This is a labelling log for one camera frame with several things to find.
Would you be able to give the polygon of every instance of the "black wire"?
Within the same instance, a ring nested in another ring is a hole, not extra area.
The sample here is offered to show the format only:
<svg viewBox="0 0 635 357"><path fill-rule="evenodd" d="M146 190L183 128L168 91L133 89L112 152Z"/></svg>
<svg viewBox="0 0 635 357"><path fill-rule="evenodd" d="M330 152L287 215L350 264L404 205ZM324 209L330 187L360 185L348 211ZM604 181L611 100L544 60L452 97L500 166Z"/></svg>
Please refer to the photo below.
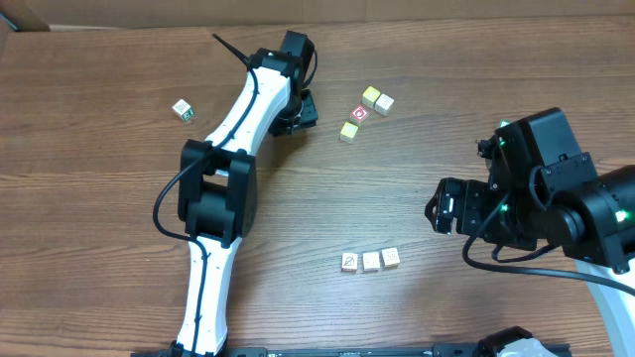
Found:
<svg viewBox="0 0 635 357"><path fill-rule="evenodd" d="M558 248L557 246L548 244L532 253L529 253L527 255L524 255L522 257L517 257L517 258L511 258L511 259L498 259L498 253L500 253L500 251L503 249L504 246L496 246L496 248L494 248L494 250L492 251L492 259L495 260L498 263L518 263L518 262L526 262L532 259L536 259L538 257L541 257L551 251L553 251L554 249Z"/></svg>
<svg viewBox="0 0 635 357"><path fill-rule="evenodd" d="M305 83L302 85L302 89L305 89L309 86L309 84L311 84L314 80L314 76L316 75L316 70L318 70L318 51L314 50L314 56L316 57L316 59L314 59L314 71L311 72L309 79L305 80Z"/></svg>
<svg viewBox="0 0 635 357"><path fill-rule="evenodd" d="M200 319L202 318L202 316L200 315L200 306L202 305L202 293L205 287L205 278L207 275L208 254L207 254L207 251L205 250L205 247L202 245L202 243L200 243L196 239L196 237L188 237L183 234L171 232L167 230L166 228L164 228L163 225L161 224L161 221L159 221L159 209L161 208L161 204L163 203L163 200L168 194L168 192L170 192L172 187L174 187L175 184L177 184L177 182L179 182L185 174L187 174L195 166L200 165L203 161L208 160L216 148L224 147L230 140L234 138L234 135L240 128L240 125L245 121L245 119L247 118L247 115L251 111L251 108L254 106L254 103L256 102L256 97L259 94L258 93L258 77L256 76L256 72L254 72L254 69L249 64L247 56L241 53L240 51L236 50L233 46L226 43L217 34L212 34L212 35L214 36L215 39L219 40L225 47L227 47L227 49L230 50L235 56L237 56L238 59L247 67L247 71L249 71L254 81L254 91L251 95L251 100L249 101L249 104L247 104L245 111L242 113L242 115L240 116L240 118L238 119L234 127L227 133L227 136L225 136L225 138L218 145L212 146L211 150L209 150L205 155L201 156L200 158L198 158L197 160L195 160L194 162L192 162L191 164L183 168L178 174L176 174L170 180L170 182L168 182L168 184L166 184L166 186L163 188L161 193L159 193L159 196L157 196L157 200L155 201L155 205L152 211L152 220L155 223L155 227L157 227L157 230L159 230L159 232L171 238L181 239L181 240L194 243L200 249L200 253L202 255L201 257L202 274L200 276L200 286L198 287L198 298L196 300L196 315L194 317L194 338L191 343L192 355L196 354L196 344L198 342L199 322L200 322Z"/></svg>
<svg viewBox="0 0 635 357"><path fill-rule="evenodd" d="M552 277L552 278L573 279L573 280L579 280L579 281L583 281L587 283L595 283L595 284L603 285L606 287L618 289L624 293L627 293L635 297L635 289L629 286L626 286L624 284L617 283L610 279L597 277L591 274L559 271L559 270L553 270L553 269L536 269L536 268L526 268L526 267L499 266L494 264L485 264L481 262L476 262L472 260L471 258L469 258L469 248L472 246L472 244L476 240L476 237L478 237L479 235L483 233L487 224L489 224L489 222L498 214L501 206L503 205L503 203L505 203L507 198L509 198L509 192L505 193L505 195L500 200L500 202L498 202L498 205L496 206L496 208L494 208L491 211L491 213L489 213L487 218L485 218L483 223L481 223L480 227L478 227L478 230L476 231L476 233L470 236L465 242L461 255L463 257L463 261L465 261L467 265L473 268L482 269L489 272L536 275L536 276Z"/></svg>
<svg viewBox="0 0 635 357"><path fill-rule="evenodd" d="M200 286L198 287L198 298L196 299L196 315L194 317L194 340L191 342L191 355L196 355L196 343L198 342L198 328L200 327L200 320L202 316L200 315L200 306L202 305L202 292L205 288L205 278L207 275L207 258L209 255L207 254L207 250L202 245L202 243L198 242L195 237L191 237L191 242L194 243L199 249L202 259L202 274L200 275Z"/></svg>
<svg viewBox="0 0 635 357"><path fill-rule="evenodd" d="M215 39L217 39L220 43L222 43L223 46L225 46L231 53L233 53L236 57L238 57L238 59L247 64L247 61L249 60L249 58L241 53L240 51L238 51L235 47L229 45L228 43L225 42L225 40L221 39L220 36L218 36L217 34L211 34Z"/></svg>

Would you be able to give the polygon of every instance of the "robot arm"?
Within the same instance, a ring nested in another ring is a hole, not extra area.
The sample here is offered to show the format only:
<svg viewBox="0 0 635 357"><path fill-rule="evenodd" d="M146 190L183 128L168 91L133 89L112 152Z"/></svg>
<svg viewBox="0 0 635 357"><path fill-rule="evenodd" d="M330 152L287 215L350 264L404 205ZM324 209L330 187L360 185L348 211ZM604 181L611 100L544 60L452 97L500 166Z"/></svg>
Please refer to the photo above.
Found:
<svg viewBox="0 0 635 357"><path fill-rule="evenodd" d="M177 341L168 351L152 356L208 357L221 352L227 339L231 269L257 208L255 156L267 132L293 134L313 127L318 119L311 93L305 89L315 52L306 35L289 31L279 51L260 49L249 58L219 40L249 70L240 96L220 126L204 142L189 140L183 148L178 212L190 237L186 315ZM228 176L227 186L203 179L215 174Z"/></svg>
<svg viewBox="0 0 635 357"><path fill-rule="evenodd" d="M562 247L579 273L474 262L465 249L463 259L493 272L595 281L589 287L614 352L635 356L626 349L635 340L635 166L599 177L558 108L501 123L478 143L478 154L487 160L488 182L442 179L426 206L433 229L450 234L456 218L456 232L469 235L470 245L479 237L497 246L494 259L502 247L534 251L516 262L537 258L551 250L536 251L539 239Z"/></svg>

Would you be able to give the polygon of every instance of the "small cube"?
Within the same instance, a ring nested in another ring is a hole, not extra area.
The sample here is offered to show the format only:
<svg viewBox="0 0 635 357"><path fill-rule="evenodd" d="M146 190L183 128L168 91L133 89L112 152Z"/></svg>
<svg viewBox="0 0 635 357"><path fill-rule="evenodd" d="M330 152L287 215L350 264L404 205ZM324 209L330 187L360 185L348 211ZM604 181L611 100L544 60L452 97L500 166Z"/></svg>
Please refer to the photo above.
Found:
<svg viewBox="0 0 635 357"><path fill-rule="evenodd" d="M361 102L365 106L372 109L375 105L375 101L377 100L377 98L379 98L380 94L381 92L379 90L373 88L372 86L369 86L368 88L366 88L364 94L362 94Z"/></svg>
<svg viewBox="0 0 635 357"><path fill-rule="evenodd" d="M393 107L395 99L389 97L386 94L382 94L375 102L375 110L381 115L388 115L388 112Z"/></svg>
<svg viewBox="0 0 635 357"><path fill-rule="evenodd" d="M353 139L355 138L355 134L357 134L357 130L359 130L359 128L351 123L346 122L344 124L344 127L341 128L341 131L339 132L339 140L348 144L352 144Z"/></svg>
<svg viewBox="0 0 635 357"><path fill-rule="evenodd" d="M399 265L399 254L397 248L388 248L381 251L381 256L384 258L384 267L393 268Z"/></svg>
<svg viewBox="0 0 635 357"><path fill-rule="evenodd" d="M364 253L364 272L377 272L379 271L379 253L371 252Z"/></svg>
<svg viewBox="0 0 635 357"><path fill-rule="evenodd" d="M341 270L343 272L357 272L357 254L344 253L341 255Z"/></svg>
<svg viewBox="0 0 635 357"><path fill-rule="evenodd" d="M191 109L191 106L184 100L179 99L177 104L175 104L172 109L179 115L183 121L189 121L194 115L194 110Z"/></svg>
<svg viewBox="0 0 635 357"><path fill-rule="evenodd" d="M355 109L350 112L350 122L357 126L361 126L364 120L368 118L368 115L370 115L368 110L364 109L361 105L357 105Z"/></svg>

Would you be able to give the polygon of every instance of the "white arm segment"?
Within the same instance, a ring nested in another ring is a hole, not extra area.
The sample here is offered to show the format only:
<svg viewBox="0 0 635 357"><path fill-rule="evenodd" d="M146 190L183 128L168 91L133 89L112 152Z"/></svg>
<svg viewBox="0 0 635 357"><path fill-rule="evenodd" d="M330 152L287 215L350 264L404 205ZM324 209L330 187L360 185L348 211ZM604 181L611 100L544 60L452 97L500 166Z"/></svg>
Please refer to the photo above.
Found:
<svg viewBox="0 0 635 357"><path fill-rule="evenodd" d="M217 240L198 237L196 240L205 247L209 257L207 258L207 275L203 287L202 301L200 304L200 319L198 327L198 340L196 353L204 355L212 352L214 355L222 348L227 338L227 294L229 293L229 280L234 257L242 238L236 238L229 249L220 247ZM194 338L194 317L196 316L196 303L200 278L202 274L202 254L200 249L190 243L190 288L188 289L188 304L186 305L186 317L177 337L177 342L183 344L184 350L191 351Z"/></svg>
<svg viewBox="0 0 635 357"><path fill-rule="evenodd" d="M629 287L635 287L635 259L629 262L630 272L622 275L613 273L610 268L600 267L576 260L575 265L581 273L614 280ZM599 309L613 354L620 357L635 357L635 297L617 289L587 283Z"/></svg>
<svg viewBox="0 0 635 357"><path fill-rule="evenodd" d="M259 67L254 69L258 78L258 96L254 106L247 114L245 121L223 149L236 152L243 149L248 155L256 156L267 130L276 118L276 115L287 106L291 95L291 81L282 76L278 71ZM254 81L247 72L247 82L236 103L227 114L225 120L218 129L209 134L205 141L220 143L227 133L234 127L240 116L245 112L254 90Z"/></svg>
<svg viewBox="0 0 635 357"><path fill-rule="evenodd" d="M276 115L287 106L291 95L291 82L278 71L259 67L254 69L258 79L258 96L253 107L247 114L245 121L238 131L223 149L237 152L243 149L248 155L255 156L271 123ZM206 141L220 143L245 112L251 101L254 90L254 81L250 72L247 72L247 82L236 100L236 103L227 114L220 126L207 138ZM199 236L196 238L202 243L209 254L207 258L207 274L203 287L202 301L200 304L200 322L198 327L198 339L196 341L196 354L204 355L211 352L216 355L227 339L227 294L229 293L229 280L234 257L242 238L236 238L229 249L220 247L217 240ZM183 344L184 350L191 351L194 337L194 318L196 316L196 303L198 289L202 273L202 260L200 249L190 243L190 287L188 290L188 304L186 305L186 317L184 318L181 332L177 342Z"/></svg>

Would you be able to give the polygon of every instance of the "yellow block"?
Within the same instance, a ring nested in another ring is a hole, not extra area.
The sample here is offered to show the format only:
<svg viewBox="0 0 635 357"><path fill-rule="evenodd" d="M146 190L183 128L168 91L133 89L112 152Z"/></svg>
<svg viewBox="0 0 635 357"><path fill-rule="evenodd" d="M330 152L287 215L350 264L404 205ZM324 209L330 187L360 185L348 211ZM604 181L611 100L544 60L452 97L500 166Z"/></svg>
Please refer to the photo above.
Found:
<svg viewBox="0 0 635 357"><path fill-rule="evenodd" d="M357 126L346 122L339 132L339 139L348 144L352 144L358 129Z"/></svg>
<svg viewBox="0 0 635 357"><path fill-rule="evenodd" d="M366 91L361 96L361 102L370 109L373 109L375 101L377 100L377 98L379 98L380 95L381 92L379 92L379 90L375 89L372 86L369 86L368 88L366 88Z"/></svg>

